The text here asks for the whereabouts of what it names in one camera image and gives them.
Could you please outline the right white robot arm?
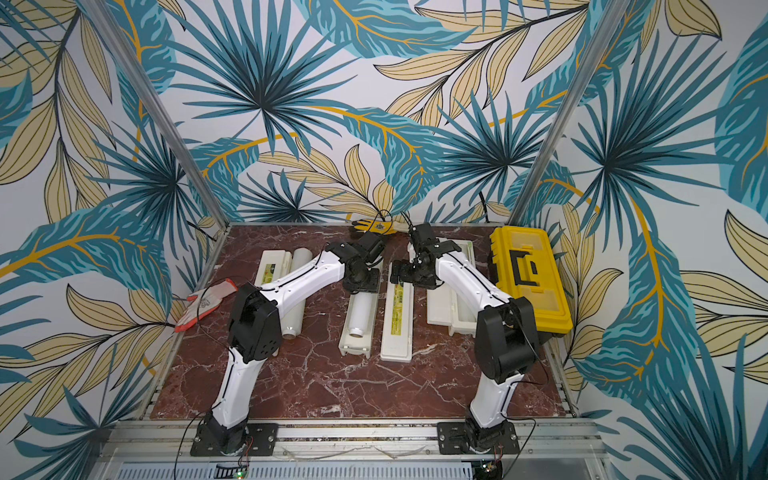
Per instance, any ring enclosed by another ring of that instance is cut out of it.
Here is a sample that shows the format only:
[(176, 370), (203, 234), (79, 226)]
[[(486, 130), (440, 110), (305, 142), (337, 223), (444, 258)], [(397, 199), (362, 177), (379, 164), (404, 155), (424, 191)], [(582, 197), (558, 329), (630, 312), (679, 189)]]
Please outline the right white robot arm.
[(395, 261), (390, 281), (428, 290), (447, 286), (475, 310), (474, 355), (481, 377), (469, 406), (469, 424), (495, 428), (507, 419), (517, 384), (539, 360), (534, 308), (527, 299), (496, 287), (455, 242), (438, 239), (430, 224), (410, 226), (408, 234), (414, 257)]

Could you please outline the dispenser tray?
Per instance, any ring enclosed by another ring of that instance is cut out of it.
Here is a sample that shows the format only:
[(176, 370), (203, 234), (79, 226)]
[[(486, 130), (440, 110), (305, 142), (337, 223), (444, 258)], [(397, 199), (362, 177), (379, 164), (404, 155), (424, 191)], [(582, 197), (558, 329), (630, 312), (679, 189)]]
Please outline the dispenser tray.
[(375, 325), (375, 319), (377, 314), (377, 306), (378, 306), (378, 300), (376, 302), (375, 318), (374, 318), (374, 321), (372, 322), (371, 330), (362, 338), (354, 338), (349, 335), (347, 331), (347, 327), (348, 327), (348, 308), (347, 308), (345, 323), (342, 328), (342, 333), (341, 333), (341, 337), (338, 344), (338, 348), (342, 355), (348, 355), (348, 354), (364, 355), (366, 358), (369, 358), (371, 356), (372, 339), (373, 339), (374, 325)]

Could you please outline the thin wrap roll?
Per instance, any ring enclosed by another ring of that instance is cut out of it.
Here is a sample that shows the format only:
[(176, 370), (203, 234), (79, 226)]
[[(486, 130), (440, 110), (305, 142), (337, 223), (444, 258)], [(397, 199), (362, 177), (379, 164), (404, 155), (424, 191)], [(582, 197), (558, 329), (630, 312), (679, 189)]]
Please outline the thin wrap roll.
[(362, 338), (371, 330), (378, 298), (375, 293), (361, 292), (350, 297), (347, 331), (354, 338)]

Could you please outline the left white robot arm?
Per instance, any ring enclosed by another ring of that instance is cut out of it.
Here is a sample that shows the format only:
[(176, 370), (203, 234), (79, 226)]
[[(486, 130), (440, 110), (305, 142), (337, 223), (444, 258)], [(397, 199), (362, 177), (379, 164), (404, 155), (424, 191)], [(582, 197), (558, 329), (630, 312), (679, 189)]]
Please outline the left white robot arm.
[(218, 426), (230, 431), (247, 421), (261, 366), (282, 345), (282, 317), (337, 282), (351, 294), (376, 293), (380, 269), (375, 264), (384, 249), (384, 236), (368, 232), (355, 241), (326, 245), (310, 262), (271, 283), (239, 287), (230, 317), (230, 361), (212, 407)]

